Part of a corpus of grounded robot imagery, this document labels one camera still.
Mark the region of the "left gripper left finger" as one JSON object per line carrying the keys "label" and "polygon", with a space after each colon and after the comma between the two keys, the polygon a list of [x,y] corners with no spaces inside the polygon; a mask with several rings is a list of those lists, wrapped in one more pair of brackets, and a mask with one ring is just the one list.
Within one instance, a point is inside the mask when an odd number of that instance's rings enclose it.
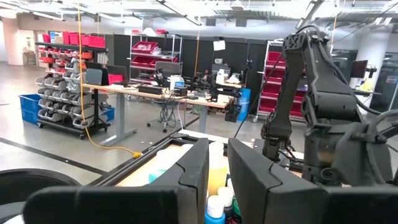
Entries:
{"label": "left gripper left finger", "polygon": [[204,224],[209,142],[199,139],[141,187],[47,187],[23,209],[25,224]]}

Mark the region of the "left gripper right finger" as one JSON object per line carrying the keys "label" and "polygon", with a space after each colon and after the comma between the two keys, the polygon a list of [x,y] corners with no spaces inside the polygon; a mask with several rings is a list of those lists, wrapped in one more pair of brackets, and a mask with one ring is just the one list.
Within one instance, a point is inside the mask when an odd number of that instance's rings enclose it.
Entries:
{"label": "left gripper right finger", "polygon": [[398,224],[397,187],[324,187],[238,139],[228,160],[243,224]]}

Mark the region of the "small green paint bottle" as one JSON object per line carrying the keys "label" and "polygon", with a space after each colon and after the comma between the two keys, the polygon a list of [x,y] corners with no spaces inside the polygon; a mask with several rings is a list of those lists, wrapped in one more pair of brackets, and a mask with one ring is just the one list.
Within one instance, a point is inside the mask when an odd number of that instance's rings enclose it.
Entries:
{"label": "small green paint bottle", "polygon": [[233,216],[231,223],[242,224],[241,212],[235,197],[233,198]]}

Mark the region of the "small black paint bottle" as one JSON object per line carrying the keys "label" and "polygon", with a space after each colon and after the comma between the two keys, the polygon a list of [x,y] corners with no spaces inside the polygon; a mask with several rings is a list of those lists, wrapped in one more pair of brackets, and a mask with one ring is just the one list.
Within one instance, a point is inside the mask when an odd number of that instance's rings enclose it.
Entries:
{"label": "small black paint bottle", "polygon": [[232,224],[233,217],[233,190],[229,187],[220,187],[218,189],[218,196],[221,197],[224,204],[224,224]]}

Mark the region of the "large yellow paint bottle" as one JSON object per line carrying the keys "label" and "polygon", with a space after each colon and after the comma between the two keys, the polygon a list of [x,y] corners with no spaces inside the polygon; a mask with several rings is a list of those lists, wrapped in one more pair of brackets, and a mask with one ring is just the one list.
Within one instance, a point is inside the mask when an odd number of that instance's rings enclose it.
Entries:
{"label": "large yellow paint bottle", "polygon": [[225,186],[228,173],[227,158],[224,156],[224,144],[215,141],[209,144],[209,196],[217,195],[218,189]]}

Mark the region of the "dark red monitor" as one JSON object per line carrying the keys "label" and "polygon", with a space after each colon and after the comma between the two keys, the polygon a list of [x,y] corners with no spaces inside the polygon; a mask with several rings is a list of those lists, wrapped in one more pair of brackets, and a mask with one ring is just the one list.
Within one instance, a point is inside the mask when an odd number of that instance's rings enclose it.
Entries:
{"label": "dark red monitor", "polygon": [[368,60],[356,60],[352,63],[350,78],[364,78],[366,69],[368,66]]}

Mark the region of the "small blue storage bin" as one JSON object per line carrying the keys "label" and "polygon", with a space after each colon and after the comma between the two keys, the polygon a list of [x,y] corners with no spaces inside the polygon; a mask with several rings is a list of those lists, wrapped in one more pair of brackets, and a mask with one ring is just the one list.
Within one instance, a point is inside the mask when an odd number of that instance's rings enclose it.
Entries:
{"label": "small blue storage bin", "polygon": [[115,108],[106,108],[101,115],[106,117],[106,122],[110,122],[114,120]]}

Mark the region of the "red shelving unit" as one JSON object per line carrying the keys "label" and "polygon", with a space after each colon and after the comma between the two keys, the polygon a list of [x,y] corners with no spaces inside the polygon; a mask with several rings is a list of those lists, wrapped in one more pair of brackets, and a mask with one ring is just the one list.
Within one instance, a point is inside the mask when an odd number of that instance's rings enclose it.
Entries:
{"label": "red shelving unit", "polygon": [[[269,40],[267,42],[264,70],[262,72],[258,71],[258,74],[263,76],[262,84],[264,88],[261,90],[261,95],[257,104],[257,112],[252,119],[253,123],[257,122],[258,118],[265,119],[276,107],[280,86],[285,73],[285,61],[283,58],[277,62],[272,76],[270,78],[267,76],[270,74],[276,60],[282,55],[282,45],[282,39]],[[290,110],[289,118],[291,121],[304,122],[304,118],[301,114],[301,107],[303,96],[306,91],[307,79],[305,70],[303,70]]]}

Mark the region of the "blue barrel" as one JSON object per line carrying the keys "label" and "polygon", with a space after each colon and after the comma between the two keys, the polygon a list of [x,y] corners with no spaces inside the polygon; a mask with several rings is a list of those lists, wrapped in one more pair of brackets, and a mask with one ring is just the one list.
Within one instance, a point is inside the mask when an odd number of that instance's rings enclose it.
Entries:
{"label": "blue barrel", "polygon": [[249,88],[242,88],[241,97],[239,98],[239,105],[241,106],[241,110],[238,114],[238,121],[243,121],[243,119],[248,114],[250,97],[251,97],[251,90]]}

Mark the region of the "wooden desk grey legs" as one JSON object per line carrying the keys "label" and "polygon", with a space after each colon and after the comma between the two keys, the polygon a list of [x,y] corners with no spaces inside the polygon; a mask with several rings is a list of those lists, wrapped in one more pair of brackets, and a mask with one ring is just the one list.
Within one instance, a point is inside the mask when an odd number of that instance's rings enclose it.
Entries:
{"label": "wooden desk grey legs", "polygon": [[[154,98],[154,99],[169,99],[169,94],[163,93],[162,95],[154,95],[150,93],[139,92],[134,88],[124,88],[121,85],[108,85],[108,86],[98,86],[98,85],[89,85],[82,84],[82,87],[91,88],[93,90],[105,90],[111,93],[116,94],[116,112],[115,112],[115,125],[116,125],[116,134],[111,136],[104,141],[101,141],[99,145],[101,146],[113,146],[116,143],[125,140],[126,138],[136,134],[137,129],[125,130],[125,97],[124,95],[132,95],[132,96],[143,96],[146,98]],[[199,132],[206,133],[206,120],[207,120],[207,111],[209,107],[225,109],[226,106],[231,102],[232,97],[226,95],[219,95],[217,102],[207,101],[205,98],[199,98],[197,100],[186,99],[186,98],[171,98],[171,100],[177,102],[188,103],[189,105],[199,105],[201,106],[201,112],[199,117]]]}

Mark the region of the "black rack with grey bins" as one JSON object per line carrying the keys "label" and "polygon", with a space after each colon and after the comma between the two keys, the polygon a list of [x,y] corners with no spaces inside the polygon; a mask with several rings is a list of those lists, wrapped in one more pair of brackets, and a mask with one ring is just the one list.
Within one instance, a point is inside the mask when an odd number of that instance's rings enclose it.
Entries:
{"label": "black rack with grey bins", "polygon": [[102,106],[108,97],[97,90],[82,87],[86,66],[106,65],[106,48],[80,47],[78,45],[36,43],[39,62],[46,64],[46,75],[36,78],[40,110],[39,128],[53,129],[76,134],[84,139],[99,130],[107,131],[109,124],[102,116]]}

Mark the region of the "large blue storage bin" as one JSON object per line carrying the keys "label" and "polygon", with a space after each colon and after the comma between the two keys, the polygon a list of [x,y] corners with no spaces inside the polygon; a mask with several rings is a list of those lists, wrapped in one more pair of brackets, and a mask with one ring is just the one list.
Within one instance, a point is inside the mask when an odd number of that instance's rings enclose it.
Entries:
{"label": "large blue storage bin", "polygon": [[37,124],[40,110],[38,94],[19,95],[22,120],[31,124]]}

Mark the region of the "red storage bins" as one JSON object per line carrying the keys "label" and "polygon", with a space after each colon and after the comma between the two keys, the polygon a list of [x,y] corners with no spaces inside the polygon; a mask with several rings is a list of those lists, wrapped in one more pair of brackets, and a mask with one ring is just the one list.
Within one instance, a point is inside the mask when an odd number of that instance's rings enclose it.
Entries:
{"label": "red storage bins", "polygon": [[79,34],[77,32],[55,32],[41,34],[41,41],[51,44],[82,45],[84,47],[105,48],[106,41],[97,34]]}

